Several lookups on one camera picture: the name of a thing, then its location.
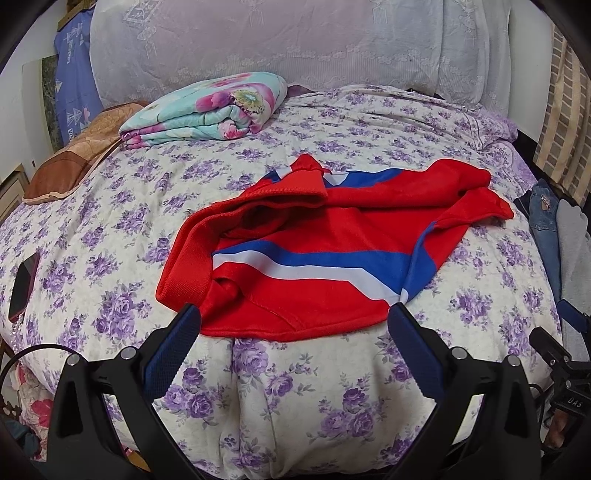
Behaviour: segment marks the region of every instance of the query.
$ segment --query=jeans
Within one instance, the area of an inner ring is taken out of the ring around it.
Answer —
[[[530,228],[534,235],[542,262],[554,295],[554,301],[561,299],[560,250],[556,212],[558,198],[545,180],[539,180],[531,189]]]

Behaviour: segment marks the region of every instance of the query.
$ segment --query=bed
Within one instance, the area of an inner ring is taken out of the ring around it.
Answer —
[[[389,86],[356,85],[287,100],[265,128],[237,141],[177,141],[108,157],[70,197],[21,205],[0,226],[0,335],[15,351],[58,342],[94,360],[139,345],[174,312],[154,292],[188,215],[237,195],[310,153],[335,171],[424,169],[457,158],[492,173],[512,203],[535,182],[511,141],[517,129],[483,108]],[[471,227],[408,304],[424,326],[477,358],[518,355],[531,382],[548,371],[528,343],[560,324],[526,218]],[[18,265],[41,262],[26,316],[7,322]],[[65,356],[24,360],[54,392]],[[121,442],[134,447],[116,401]],[[363,472],[393,465],[433,402],[419,392],[385,324],[294,343],[200,336],[167,395],[154,403],[193,464],[220,478]],[[457,439],[465,438],[478,399]]]

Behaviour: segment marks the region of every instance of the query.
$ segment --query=black cable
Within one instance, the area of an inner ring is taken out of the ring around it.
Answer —
[[[71,348],[68,348],[68,347],[63,346],[63,345],[58,345],[56,343],[40,343],[39,345],[29,346],[29,347],[25,348],[24,350],[21,350],[20,352],[16,353],[8,361],[8,363],[6,364],[6,366],[4,367],[4,369],[2,369],[2,373],[0,373],[0,388],[2,388],[2,385],[4,385],[4,380],[6,379],[9,370],[22,357],[24,357],[28,353],[35,352],[37,350],[44,350],[44,349],[50,349],[50,348],[53,348],[55,350],[64,350],[65,352],[68,352],[68,353],[75,353],[76,355],[80,355],[78,352],[72,350]]]
[[[540,416],[538,417],[538,434],[539,432],[542,430],[542,424],[544,423],[544,410],[545,410],[545,405],[546,405],[546,396],[547,393],[544,392],[544,390],[542,390],[542,387],[535,384],[535,383],[530,383],[530,388],[533,388],[535,390],[538,391],[538,393],[540,394],[540,396],[537,398],[537,400],[542,399],[542,403],[540,405]]]

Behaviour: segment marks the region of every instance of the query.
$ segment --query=curtain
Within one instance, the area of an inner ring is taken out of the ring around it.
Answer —
[[[591,182],[591,81],[553,26],[550,90],[535,164],[583,206]]]

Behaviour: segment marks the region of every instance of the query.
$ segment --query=white wall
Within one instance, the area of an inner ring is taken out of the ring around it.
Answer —
[[[66,0],[57,0],[29,29],[0,74],[0,180],[19,163],[31,178],[35,172],[31,160],[39,166],[51,154],[47,134],[36,135],[25,127],[22,98],[37,92],[23,92],[22,66],[55,54],[53,39],[65,14]]]
[[[551,21],[531,0],[511,0],[511,96],[509,118],[538,141],[548,103]]]

